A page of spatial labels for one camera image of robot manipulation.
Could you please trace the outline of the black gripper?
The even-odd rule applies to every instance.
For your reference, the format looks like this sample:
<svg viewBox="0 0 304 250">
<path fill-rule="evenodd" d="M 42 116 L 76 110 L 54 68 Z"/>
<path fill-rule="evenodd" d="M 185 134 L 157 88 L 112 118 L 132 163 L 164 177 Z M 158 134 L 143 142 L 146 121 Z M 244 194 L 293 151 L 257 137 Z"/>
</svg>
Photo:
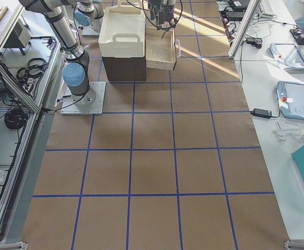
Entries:
<svg viewBox="0 0 304 250">
<path fill-rule="evenodd" d="M 175 25 L 174 18 L 174 0 L 150 0 L 148 9 L 150 11 L 150 20 L 155 21 L 157 28 L 173 28 Z"/>
</svg>

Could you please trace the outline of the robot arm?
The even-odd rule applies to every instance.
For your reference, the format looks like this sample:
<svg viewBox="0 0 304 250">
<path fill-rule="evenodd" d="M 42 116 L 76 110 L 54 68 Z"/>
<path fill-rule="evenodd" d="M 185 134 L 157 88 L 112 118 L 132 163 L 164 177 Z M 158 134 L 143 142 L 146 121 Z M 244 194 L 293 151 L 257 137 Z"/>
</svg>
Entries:
<svg viewBox="0 0 304 250">
<path fill-rule="evenodd" d="M 20 4 L 27 11 L 42 14 L 60 42 L 66 60 L 62 78 L 71 92 L 73 102 L 79 105 L 92 103 L 96 94 L 88 79 L 90 57 L 75 37 L 64 14 L 64 7 L 76 5 L 78 13 L 87 21 L 102 17 L 103 12 L 97 10 L 93 1 L 20 1 Z"/>
<path fill-rule="evenodd" d="M 147 6 L 143 1 L 134 3 L 133 1 L 125 1 L 126 7 L 134 7 L 143 11 L 146 20 L 152 24 L 157 30 L 168 32 L 170 29 L 176 28 L 180 21 L 181 14 L 174 16 L 175 1 L 147 1 Z M 92 22 L 101 19 L 104 16 L 104 10 L 101 1 L 85 1 L 78 2 L 75 5 L 74 19 L 81 26 L 92 26 Z"/>
</svg>

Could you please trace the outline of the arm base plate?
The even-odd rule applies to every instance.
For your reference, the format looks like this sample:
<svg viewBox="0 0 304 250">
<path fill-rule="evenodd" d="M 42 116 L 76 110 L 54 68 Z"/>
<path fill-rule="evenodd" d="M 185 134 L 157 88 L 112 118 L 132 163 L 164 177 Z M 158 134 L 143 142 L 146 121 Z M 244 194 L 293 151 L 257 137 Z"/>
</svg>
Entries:
<svg viewBox="0 0 304 250">
<path fill-rule="evenodd" d="M 66 95 L 63 101 L 62 115 L 101 115 L 103 113 L 106 82 L 90 82 L 90 89 L 81 99 L 80 96 L 72 96 L 66 87 Z"/>
<path fill-rule="evenodd" d="M 83 36 L 99 36 L 101 26 L 85 26 L 82 30 Z"/>
</svg>

